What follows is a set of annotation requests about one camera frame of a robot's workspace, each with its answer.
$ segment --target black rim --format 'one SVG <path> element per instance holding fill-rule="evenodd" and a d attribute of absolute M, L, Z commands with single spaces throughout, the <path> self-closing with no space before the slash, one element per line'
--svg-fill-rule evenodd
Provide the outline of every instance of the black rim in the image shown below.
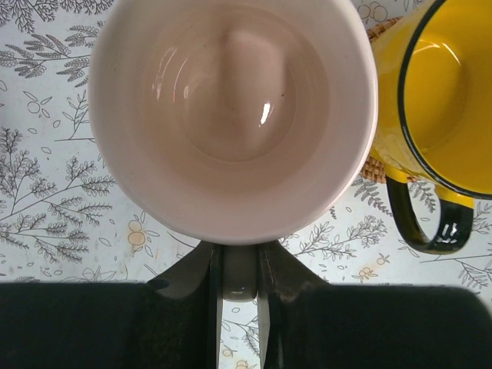
<path fill-rule="evenodd" d="M 424 159 L 421 153 L 418 151 L 417 146 L 414 143 L 414 140 L 411 137 L 410 129 L 408 128 L 407 116 L 405 115 L 405 103 L 404 103 L 404 95 L 405 95 L 405 80 L 407 77 L 408 66 L 410 64 L 410 60 L 412 54 L 414 53 L 415 45 L 418 42 L 422 32 L 425 29 L 425 26 L 432 19 L 434 14 L 436 14 L 437 10 L 446 2 L 446 0 L 435 0 L 434 4 L 430 6 L 427 10 L 427 13 L 422 18 L 421 22 L 418 24 L 415 29 L 415 33 L 412 35 L 410 40 L 410 44 L 405 52 L 403 58 L 403 64 L 400 70 L 400 77 L 398 79 L 398 114 L 400 117 L 401 129 L 403 131 L 403 135 L 405 140 L 407 141 L 408 147 L 412 151 L 412 154 L 417 159 L 419 164 L 425 171 L 440 185 L 443 185 L 446 188 L 449 188 L 452 191 L 457 192 L 458 194 L 464 194 L 466 196 L 470 196 L 472 198 L 480 198 L 484 200 L 492 200 L 492 194 L 483 194 L 480 192 L 474 192 L 470 190 L 466 190 L 462 187 L 456 186 L 455 184 L 449 182 L 446 178 L 443 178 L 437 173 Z"/>

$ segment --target cup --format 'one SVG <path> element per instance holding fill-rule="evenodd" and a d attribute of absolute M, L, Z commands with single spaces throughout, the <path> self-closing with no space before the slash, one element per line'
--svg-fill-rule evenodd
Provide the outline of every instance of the cup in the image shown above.
<path fill-rule="evenodd" d="M 321 216 L 377 123 L 374 57 L 349 1 L 122 1 L 90 76 L 91 127 L 123 192 L 219 244 Z"/>
<path fill-rule="evenodd" d="M 460 250 L 474 198 L 492 199 L 491 16 L 488 1 L 428 1 L 373 43 L 380 111 L 371 155 L 385 163 L 394 220 L 418 251 Z M 432 239 L 412 209 L 409 175 L 436 185 L 441 214 Z"/>

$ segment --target wicker coaster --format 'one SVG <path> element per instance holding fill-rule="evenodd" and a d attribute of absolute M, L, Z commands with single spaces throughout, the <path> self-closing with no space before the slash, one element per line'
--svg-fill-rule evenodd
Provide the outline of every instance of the wicker coaster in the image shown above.
<path fill-rule="evenodd" d="M 375 25 L 373 28 L 368 29 L 367 36 L 369 37 L 371 43 L 377 40 L 377 38 L 381 36 L 386 30 L 394 26 L 400 19 L 401 17 L 391 18 L 387 21 Z M 384 164 L 372 157 L 367 158 L 366 163 L 362 168 L 361 175 L 363 178 L 370 179 L 374 182 L 386 183 Z M 415 179 L 409 177 L 408 180 L 414 181 Z"/>

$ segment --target black mug handle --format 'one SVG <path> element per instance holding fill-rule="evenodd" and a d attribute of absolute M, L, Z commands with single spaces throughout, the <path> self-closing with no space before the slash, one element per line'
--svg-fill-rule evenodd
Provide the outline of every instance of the black mug handle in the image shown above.
<path fill-rule="evenodd" d="M 459 251 L 471 234 L 474 219 L 473 199 L 448 190 L 436 191 L 440 201 L 440 223 L 436 235 L 430 240 L 415 216 L 408 192 L 407 176 L 395 177 L 397 179 L 387 175 L 387 192 L 394 221 L 405 242 L 414 250 L 426 254 L 453 254 Z"/>

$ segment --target floral tablecloth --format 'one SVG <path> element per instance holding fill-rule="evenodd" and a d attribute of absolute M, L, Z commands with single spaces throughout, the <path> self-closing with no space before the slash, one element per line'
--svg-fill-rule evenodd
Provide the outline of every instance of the floral tablecloth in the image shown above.
<path fill-rule="evenodd" d="M 129 201 L 88 124 L 91 49 L 114 0 L 0 0 L 0 281 L 146 281 L 197 240 Z M 367 28 L 421 0 L 353 0 Z M 438 202 L 411 185 L 428 232 Z M 492 307 L 492 203 L 477 201 L 473 236 L 453 257 L 418 254 L 395 229 L 385 188 L 357 179 L 327 214 L 281 240 L 331 283 L 446 284 Z M 221 367 L 259 366 L 254 303 L 224 305 Z"/>

